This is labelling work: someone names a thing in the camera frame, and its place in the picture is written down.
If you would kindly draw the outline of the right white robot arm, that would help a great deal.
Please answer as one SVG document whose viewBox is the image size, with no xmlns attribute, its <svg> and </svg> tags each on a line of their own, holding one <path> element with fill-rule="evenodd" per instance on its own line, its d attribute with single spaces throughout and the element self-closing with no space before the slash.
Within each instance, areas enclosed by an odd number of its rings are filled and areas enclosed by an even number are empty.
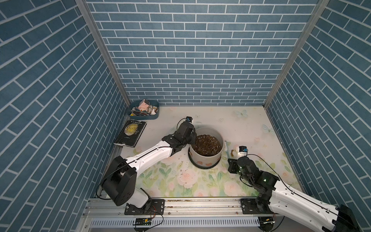
<svg viewBox="0 0 371 232">
<path fill-rule="evenodd" d="M 248 156 L 229 159 L 231 174 L 258 191 L 256 198 L 242 198 L 244 214 L 278 214 L 315 232 L 359 232 L 353 211 L 317 200 L 285 183 L 278 175 L 260 170 Z"/>
</svg>

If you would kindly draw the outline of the white ceramic pot with soil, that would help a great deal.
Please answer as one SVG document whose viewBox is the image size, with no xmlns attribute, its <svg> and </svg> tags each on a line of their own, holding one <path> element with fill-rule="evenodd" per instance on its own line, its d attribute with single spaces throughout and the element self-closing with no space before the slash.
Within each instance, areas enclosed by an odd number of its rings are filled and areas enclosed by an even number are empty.
<svg viewBox="0 0 371 232">
<path fill-rule="evenodd" d="M 190 145 L 188 156 L 195 162 L 214 164 L 221 159 L 224 150 L 224 139 L 220 132 L 210 127 L 196 129 L 196 144 Z"/>
</svg>

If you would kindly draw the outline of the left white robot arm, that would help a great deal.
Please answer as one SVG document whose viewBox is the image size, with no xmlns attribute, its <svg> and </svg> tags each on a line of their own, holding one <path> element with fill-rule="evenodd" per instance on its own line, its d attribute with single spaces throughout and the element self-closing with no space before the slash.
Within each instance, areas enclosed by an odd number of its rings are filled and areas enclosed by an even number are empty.
<svg viewBox="0 0 371 232">
<path fill-rule="evenodd" d="M 137 208 L 143 207 L 150 197 L 144 190 L 136 188 L 137 178 L 187 145 L 194 145 L 196 137 L 193 118 L 186 117 L 174 133 L 164 136 L 148 150 L 128 158 L 116 157 L 103 175 L 100 186 L 116 206 L 128 203 Z"/>
</svg>

